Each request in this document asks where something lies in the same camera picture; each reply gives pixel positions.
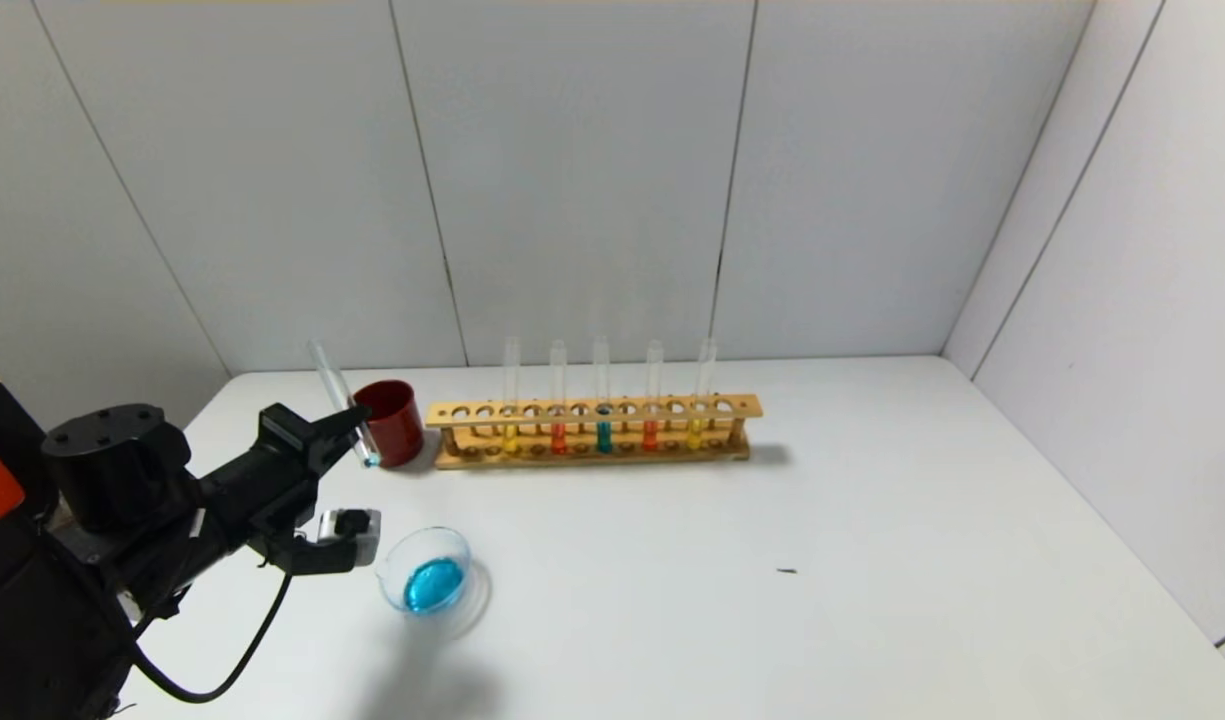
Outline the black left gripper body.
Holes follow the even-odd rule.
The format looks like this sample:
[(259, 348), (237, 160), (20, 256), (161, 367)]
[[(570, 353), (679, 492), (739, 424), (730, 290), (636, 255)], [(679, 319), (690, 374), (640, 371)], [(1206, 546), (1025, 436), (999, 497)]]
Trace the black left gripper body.
[(314, 516), (328, 465), (316, 425), (283, 404), (265, 407), (256, 438), (243, 454), (201, 479), (200, 538), (292, 533)]

